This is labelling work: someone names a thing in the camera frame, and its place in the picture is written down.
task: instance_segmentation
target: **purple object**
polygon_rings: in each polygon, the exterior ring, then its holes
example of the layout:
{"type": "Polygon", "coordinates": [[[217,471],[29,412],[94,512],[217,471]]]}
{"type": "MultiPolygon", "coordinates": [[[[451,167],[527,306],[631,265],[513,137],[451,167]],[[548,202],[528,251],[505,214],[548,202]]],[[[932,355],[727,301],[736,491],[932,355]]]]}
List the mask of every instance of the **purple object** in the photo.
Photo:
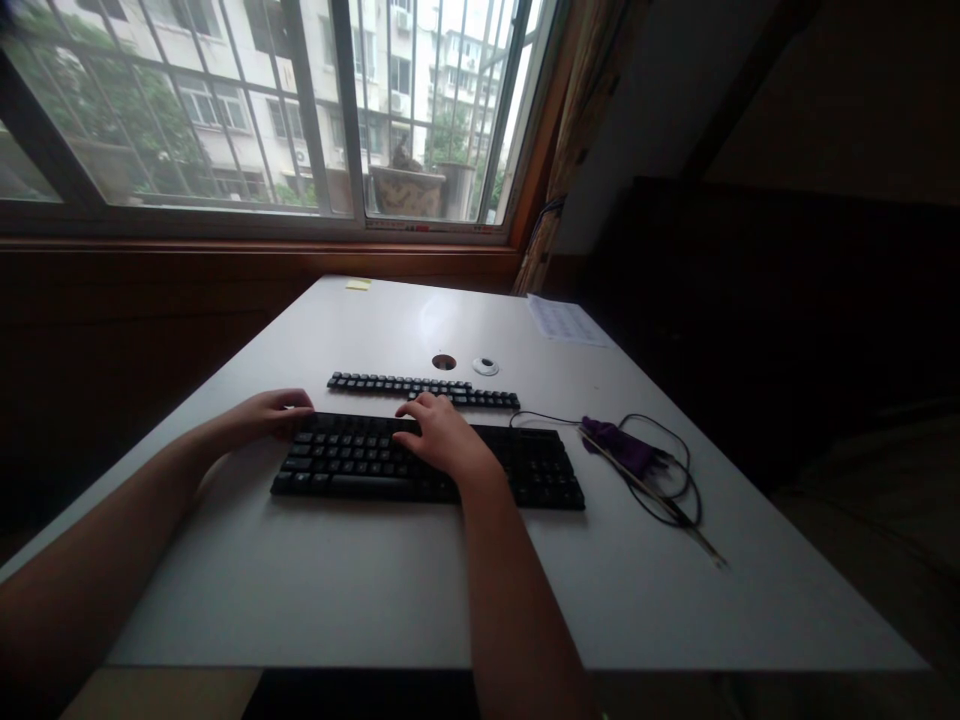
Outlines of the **purple object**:
{"type": "MultiPolygon", "coordinates": [[[[597,445],[613,455],[617,462],[632,472],[635,477],[642,478],[651,461],[654,460],[654,453],[660,452],[653,445],[647,445],[642,440],[627,435],[613,423],[591,420],[584,415],[581,425],[597,445]]],[[[588,453],[600,454],[592,443],[587,440],[582,442],[588,453]]]]}

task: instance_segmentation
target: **floor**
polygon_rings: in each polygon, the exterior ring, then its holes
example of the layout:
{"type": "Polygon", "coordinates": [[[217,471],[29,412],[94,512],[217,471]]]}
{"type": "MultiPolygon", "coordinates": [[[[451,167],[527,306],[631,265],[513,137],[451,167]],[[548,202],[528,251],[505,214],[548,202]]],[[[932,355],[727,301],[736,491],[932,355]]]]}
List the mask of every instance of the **floor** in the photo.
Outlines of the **floor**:
{"type": "MultiPolygon", "coordinates": [[[[839,444],[773,499],[934,668],[917,674],[603,674],[617,718],[960,717],[960,417],[839,444]]],[[[96,673],[64,718],[240,718],[257,670],[96,673]]]]}

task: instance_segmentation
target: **black keyboard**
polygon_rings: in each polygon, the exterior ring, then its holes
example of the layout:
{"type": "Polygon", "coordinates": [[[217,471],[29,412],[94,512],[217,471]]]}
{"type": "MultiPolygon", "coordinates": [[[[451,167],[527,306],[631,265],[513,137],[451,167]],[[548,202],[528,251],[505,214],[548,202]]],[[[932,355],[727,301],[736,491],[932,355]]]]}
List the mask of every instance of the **black keyboard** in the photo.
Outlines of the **black keyboard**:
{"type": "MultiPolygon", "coordinates": [[[[583,510],[583,493],[555,430],[474,425],[503,465],[520,507],[583,510]]],[[[294,437],[273,481],[274,495],[459,503],[457,486],[393,442],[415,420],[315,413],[294,437]]]]}
{"type": "Polygon", "coordinates": [[[431,380],[336,372],[327,380],[327,387],[331,390],[362,392],[369,395],[403,395],[408,400],[415,400],[422,392],[431,392],[434,395],[446,395],[457,407],[492,410],[520,409],[520,398],[516,393],[502,390],[477,390],[472,383],[461,380],[431,380]]]}

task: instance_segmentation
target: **hand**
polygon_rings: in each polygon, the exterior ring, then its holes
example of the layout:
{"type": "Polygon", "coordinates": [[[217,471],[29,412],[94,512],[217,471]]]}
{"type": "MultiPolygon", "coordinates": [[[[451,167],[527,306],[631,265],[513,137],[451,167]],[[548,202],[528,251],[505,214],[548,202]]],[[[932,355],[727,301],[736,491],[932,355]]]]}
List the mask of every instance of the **hand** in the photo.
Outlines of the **hand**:
{"type": "Polygon", "coordinates": [[[313,402],[305,390],[271,390],[244,400],[198,430],[210,433],[223,454],[270,434],[288,435],[298,419],[313,412],[313,402]]]}
{"type": "Polygon", "coordinates": [[[474,478],[503,477],[503,468],[490,448],[446,397],[422,393],[400,406],[397,417],[404,415],[420,423],[423,435],[398,432],[394,441],[445,472],[457,485],[474,478]]]}

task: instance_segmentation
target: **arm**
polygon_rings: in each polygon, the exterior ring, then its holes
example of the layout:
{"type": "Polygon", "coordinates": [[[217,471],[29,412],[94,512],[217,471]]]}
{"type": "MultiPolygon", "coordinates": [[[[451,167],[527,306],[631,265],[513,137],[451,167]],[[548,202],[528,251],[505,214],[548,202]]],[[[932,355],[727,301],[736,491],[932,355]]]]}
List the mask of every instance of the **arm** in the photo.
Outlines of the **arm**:
{"type": "Polygon", "coordinates": [[[503,468],[446,398],[425,393],[412,415],[422,437],[394,439],[457,483],[463,503],[470,642],[488,718],[595,718],[587,674],[513,501],[503,468]]]}
{"type": "Polygon", "coordinates": [[[312,412],[303,390],[278,390],[194,428],[0,585],[0,687],[25,709],[62,710],[110,649],[210,466],[312,412]]]}

